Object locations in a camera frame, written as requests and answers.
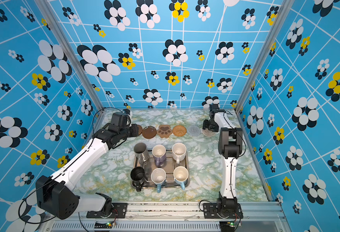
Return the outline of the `scratched brown round coaster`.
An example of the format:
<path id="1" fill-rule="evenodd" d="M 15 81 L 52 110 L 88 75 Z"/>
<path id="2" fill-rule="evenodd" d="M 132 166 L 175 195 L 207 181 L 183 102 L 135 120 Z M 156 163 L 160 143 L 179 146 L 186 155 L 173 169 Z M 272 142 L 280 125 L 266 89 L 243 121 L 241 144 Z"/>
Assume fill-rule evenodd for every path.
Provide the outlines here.
<path id="1" fill-rule="evenodd" d="M 145 139 L 152 139 L 154 137 L 156 137 L 157 135 L 157 129 L 153 126 L 147 126 L 145 128 L 143 128 L 142 130 L 142 136 Z"/>

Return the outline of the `grey woven round coaster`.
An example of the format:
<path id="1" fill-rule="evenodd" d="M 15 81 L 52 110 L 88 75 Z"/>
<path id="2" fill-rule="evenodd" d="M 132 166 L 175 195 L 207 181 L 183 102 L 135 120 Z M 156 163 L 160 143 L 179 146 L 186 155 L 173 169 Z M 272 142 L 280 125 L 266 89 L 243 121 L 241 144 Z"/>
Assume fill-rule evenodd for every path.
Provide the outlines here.
<path id="1" fill-rule="evenodd" d="M 201 129 L 197 125 L 190 125 L 187 127 L 187 133 L 192 137 L 201 135 Z"/>

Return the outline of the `stainless steel cup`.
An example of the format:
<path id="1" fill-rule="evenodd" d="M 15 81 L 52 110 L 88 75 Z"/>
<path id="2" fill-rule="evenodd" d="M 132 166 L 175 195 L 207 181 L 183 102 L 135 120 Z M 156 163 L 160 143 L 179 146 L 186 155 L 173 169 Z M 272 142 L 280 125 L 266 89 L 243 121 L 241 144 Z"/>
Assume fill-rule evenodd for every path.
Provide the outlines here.
<path id="1" fill-rule="evenodd" d="M 140 164 L 145 164 L 149 161 L 150 155 L 145 143 L 137 143 L 133 150 Z"/>

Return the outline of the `paw print cork coaster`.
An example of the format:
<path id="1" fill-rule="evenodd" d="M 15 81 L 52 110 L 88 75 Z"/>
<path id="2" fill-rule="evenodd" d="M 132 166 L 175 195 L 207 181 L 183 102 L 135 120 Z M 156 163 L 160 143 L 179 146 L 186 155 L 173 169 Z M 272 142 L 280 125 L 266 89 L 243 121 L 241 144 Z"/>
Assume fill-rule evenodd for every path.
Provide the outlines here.
<path id="1" fill-rule="evenodd" d="M 170 125 L 159 125 L 157 135 L 160 138 L 169 138 L 172 135 L 172 129 Z"/>

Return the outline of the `rattan wicker round coaster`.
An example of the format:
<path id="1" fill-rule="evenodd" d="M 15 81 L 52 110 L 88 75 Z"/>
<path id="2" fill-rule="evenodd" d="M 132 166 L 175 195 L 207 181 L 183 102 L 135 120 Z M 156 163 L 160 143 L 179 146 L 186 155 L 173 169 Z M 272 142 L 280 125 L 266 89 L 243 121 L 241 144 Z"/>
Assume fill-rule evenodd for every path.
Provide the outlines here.
<path id="1" fill-rule="evenodd" d="M 183 137 L 187 134 L 187 129 L 183 125 L 176 125 L 172 129 L 172 133 L 177 137 Z"/>

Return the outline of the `white ceramic mug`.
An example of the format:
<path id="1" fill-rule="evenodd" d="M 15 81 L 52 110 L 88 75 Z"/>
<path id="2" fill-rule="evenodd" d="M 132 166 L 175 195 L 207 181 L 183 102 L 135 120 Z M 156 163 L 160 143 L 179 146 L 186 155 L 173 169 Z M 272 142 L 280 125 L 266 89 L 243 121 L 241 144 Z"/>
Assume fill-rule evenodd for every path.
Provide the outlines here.
<path id="1" fill-rule="evenodd" d="M 177 164 L 183 161 L 187 154 L 187 148 L 183 143 L 176 143 L 172 146 L 172 157 Z"/>

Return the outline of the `black mug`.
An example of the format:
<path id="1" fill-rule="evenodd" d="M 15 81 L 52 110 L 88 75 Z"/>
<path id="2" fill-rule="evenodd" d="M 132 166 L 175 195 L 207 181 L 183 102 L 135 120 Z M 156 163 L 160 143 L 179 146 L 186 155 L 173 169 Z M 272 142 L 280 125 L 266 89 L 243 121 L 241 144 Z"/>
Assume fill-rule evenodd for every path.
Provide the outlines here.
<path id="1" fill-rule="evenodd" d="M 133 186 L 136 188 L 137 192 L 142 190 L 143 184 L 146 182 L 145 170 L 142 167 L 135 167 L 130 173 L 130 178 L 132 180 Z"/>

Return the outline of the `blue handled cream mug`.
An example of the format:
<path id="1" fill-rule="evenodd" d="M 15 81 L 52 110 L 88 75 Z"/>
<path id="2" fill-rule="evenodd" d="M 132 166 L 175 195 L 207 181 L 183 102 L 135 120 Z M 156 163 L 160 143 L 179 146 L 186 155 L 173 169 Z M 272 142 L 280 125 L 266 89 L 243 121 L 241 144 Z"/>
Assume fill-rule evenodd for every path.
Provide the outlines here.
<path id="1" fill-rule="evenodd" d="M 183 166 L 178 166 L 174 169 L 173 175 L 175 183 L 180 185 L 182 190 L 185 190 L 189 178 L 188 170 Z"/>

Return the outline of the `plain brown round coaster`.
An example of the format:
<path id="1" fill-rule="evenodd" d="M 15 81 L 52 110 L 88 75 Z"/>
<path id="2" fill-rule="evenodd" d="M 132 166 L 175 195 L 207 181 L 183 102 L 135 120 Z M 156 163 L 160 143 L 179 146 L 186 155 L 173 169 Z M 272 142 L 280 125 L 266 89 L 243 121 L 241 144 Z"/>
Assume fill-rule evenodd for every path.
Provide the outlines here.
<path id="1" fill-rule="evenodd" d="M 137 129 L 138 129 L 138 135 L 141 135 L 142 134 L 142 126 L 137 125 Z"/>

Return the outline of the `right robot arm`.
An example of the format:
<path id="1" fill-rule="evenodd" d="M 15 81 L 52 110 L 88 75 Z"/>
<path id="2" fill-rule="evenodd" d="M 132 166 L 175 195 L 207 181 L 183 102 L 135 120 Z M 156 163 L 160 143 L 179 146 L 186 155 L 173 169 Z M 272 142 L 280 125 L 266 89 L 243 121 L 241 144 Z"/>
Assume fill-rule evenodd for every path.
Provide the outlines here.
<path id="1" fill-rule="evenodd" d="M 203 129 L 219 133 L 218 152 L 222 156 L 223 174 L 216 203 L 218 214 L 222 218 L 232 214 L 243 218 L 236 194 L 237 162 L 243 155 L 242 128 L 234 126 L 227 117 L 227 112 L 213 103 L 209 107 L 209 119 L 203 122 Z"/>

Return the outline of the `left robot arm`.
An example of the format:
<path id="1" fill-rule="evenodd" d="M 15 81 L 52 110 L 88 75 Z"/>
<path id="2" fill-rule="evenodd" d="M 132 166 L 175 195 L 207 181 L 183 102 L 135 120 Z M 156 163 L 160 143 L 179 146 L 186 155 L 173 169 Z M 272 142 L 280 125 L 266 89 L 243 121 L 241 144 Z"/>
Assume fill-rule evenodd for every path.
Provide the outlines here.
<path id="1" fill-rule="evenodd" d="M 102 193 L 78 196 L 72 191 L 102 155 L 118 148 L 128 138 L 139 136 L 139 128 L 131 118 L 132 112 L 128 109 L 113 113 L 110 123 L 95 132 L 86 147 L 64 167 L 49 177 L 41 176 L 35 185 L 38 207 L 59 219 L 86 211 L 109 216 L 113 211 L 111 197 Z"/>

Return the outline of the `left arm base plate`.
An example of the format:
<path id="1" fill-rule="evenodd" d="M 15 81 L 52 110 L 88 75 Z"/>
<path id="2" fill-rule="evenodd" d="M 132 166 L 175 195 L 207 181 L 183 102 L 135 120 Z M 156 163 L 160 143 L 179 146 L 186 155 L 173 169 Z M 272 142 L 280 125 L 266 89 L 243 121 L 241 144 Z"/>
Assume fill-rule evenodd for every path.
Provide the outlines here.
<path id="1" fill-rule="evenodd" d="M 125 218 L 127 213 L 128 203 L 112 203 L 112 211 L 105 214 L 102 211 L 89 211 L 86 215 L 87 218 Z"/>

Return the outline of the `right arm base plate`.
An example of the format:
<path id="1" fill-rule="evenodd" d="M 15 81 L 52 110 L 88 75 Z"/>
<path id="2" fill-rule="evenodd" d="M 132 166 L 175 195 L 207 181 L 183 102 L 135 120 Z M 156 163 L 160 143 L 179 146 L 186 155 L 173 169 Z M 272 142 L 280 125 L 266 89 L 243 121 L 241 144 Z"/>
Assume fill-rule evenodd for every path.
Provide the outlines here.
<path id="1" fill-rule="evenodd" d="M 235 209 L 219 209 L 216 203 L 203 203 L 201 209 L 203 210 L 205 219 L 243 219 L 241 205 L 237 203 Z"/>

